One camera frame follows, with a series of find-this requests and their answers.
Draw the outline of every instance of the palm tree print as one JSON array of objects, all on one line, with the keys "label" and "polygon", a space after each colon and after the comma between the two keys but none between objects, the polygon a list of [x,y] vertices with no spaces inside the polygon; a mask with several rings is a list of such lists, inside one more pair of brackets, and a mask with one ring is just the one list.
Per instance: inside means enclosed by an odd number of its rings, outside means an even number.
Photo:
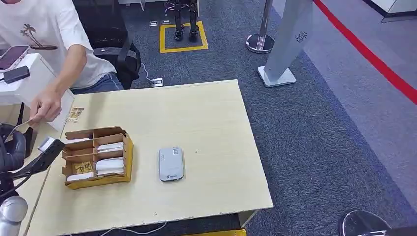
[{"label": "palm tree print", "polygon": [[36,33],[36,29],[31,26],[30,24],[23,24],[24,27],[23,29],[20,31],[20,33],[25,36],[28,37],[29,39],[32,40],[32,42],[34,42],[36,45],[30,45],[31,48],[33,49],[40,49],[40,50],[54,50],[57,47],[53,46],[53,45],[42,45],[38,40],[36,40],[35,36],[33,35],[33,33]]}]

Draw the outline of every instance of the light wood tabletop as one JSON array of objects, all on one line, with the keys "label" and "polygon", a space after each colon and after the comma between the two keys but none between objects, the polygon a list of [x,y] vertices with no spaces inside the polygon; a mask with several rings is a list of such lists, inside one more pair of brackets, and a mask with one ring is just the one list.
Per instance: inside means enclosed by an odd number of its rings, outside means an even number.
[{"label": "light wood tabletop", "polygon": [[[0,123],[6,123],[15,125],[19,116],[20,111],[20,104],[19,105],[9,105],[9,106],[0,106]],[[29,118],[29,109],[24,109],[23,115],[23,122],[27,121]],[[24,166],[33,161],[40,155],[40,151],[37,147],[41,144],[41,142],[48,136],[53,138],[60,138],[62,130],[56,131],[50,125],[43,123],[39,126],[36,140],[34,143],[34,148],[32,154],[25,159]],[[39,200],[39,195],[42,190],[43,184],[45,182],[47,175],[47,171],[37,173],[32,175],[30,179],[23,184],[20,188],[17,189],[17,192],[21,197],[23,197],[26,202],[28,203],[28,212],[26,213],[26,217],[21,223],[19,235],[25,235],[27,229],[29,228],[29,222],[32,218],[33,212],[36,208],[37,201]],[[22,179],[17,180],[14,182],[15,186],[20,183]]]},{"label": "light wood tabletop", "polygon": [[[273,207],[237,80],[77,95],[65,132],[120,126],[133,143],[130,183],[78,190],[64,160],[48,173],[28,235],[66,235]],[[179,146],[185,176],[161,182],[158,152]]]}]

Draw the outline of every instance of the metal base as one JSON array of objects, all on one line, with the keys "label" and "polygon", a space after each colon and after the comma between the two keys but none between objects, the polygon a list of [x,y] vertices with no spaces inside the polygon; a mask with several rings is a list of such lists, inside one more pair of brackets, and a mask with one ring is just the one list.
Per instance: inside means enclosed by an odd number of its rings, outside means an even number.
[{"label": "metal base", "polygon": [[358,235],[383,235],[371,232],[386,231],[391,229],[385,220],[379,216],[364,210],[354,210],[349,212],[340,223],[340,236]]},{"label": "metal base", "polygon": [[266,73],[264,72],[264,66],[258,67],[258,73],[261,77],[262,81],[264,82],[265,87],[273,87],[279,85],[287,85],[295,83],[296,79],[291,71],[287,68],[284,73],[282,73],[281,77],[277,78],[268,78]]},{"label": "metal base", "polygon": [[273,49],[273,46],[275,44],[275,40],[269,36],[269,35],[265,35],[265,41],[264,41],[264,46],[261,47],[261,38],[259,38],[259,34],[253,34],[251,36],[248,37],[248,39],[246,40],[246,47],[254,52],[254,53],[270,53]]}]

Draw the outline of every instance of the gray carpet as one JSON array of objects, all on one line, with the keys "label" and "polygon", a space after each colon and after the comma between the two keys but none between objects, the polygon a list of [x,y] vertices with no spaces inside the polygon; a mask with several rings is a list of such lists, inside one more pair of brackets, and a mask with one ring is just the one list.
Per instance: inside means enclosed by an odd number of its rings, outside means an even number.
[{"label": "gray carpet", "polygon": [[[291,66],[297,82],[265,88],[256,68],[267,55],[244,47],[258,30],[260,0],[201,1],[209,49],[159,53],[161,5],[124,9],[151,78],[166,85],[238,79],[275,208],[261,211],[246,227],[249,236],[338,235],[347,211],[365,209],[392,226],[417,224],[417,213],[355,127],[305,53]],[[271,13],[270,30],[279,22]],[[133,88],[148,87],[141,73]],[[133,227],[146,231],[157,226]],[[238,228],[235,215],[169,223],[150,236],[176,236]],[[134,235],[113,231],[108,236]]]},{"label": "gray carpet", "polygon": [[[278,12],[282,12],[284,1],[274,1]],[[373,53],[417,88],[417,20],[381,23],[382,16],[362,0],[322,2]],[[313,36],[304,48],[307,55],[417,210],[417,106],[381,75],[315,5],[313,18]]]}]

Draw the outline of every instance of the red line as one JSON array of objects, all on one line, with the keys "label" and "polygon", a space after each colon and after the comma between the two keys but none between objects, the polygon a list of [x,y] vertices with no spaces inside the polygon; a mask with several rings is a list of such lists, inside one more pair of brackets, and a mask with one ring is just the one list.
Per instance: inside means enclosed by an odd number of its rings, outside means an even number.
[{"label": "red line", "polygon": [[336,16],[320,1],[313,0],[317,7],[327,16],[333,25],[346,37],[347,40],[398,90],[417,105],[417,90],[409,85],[403,78],[389,68],[365,44],[363,44]]}]

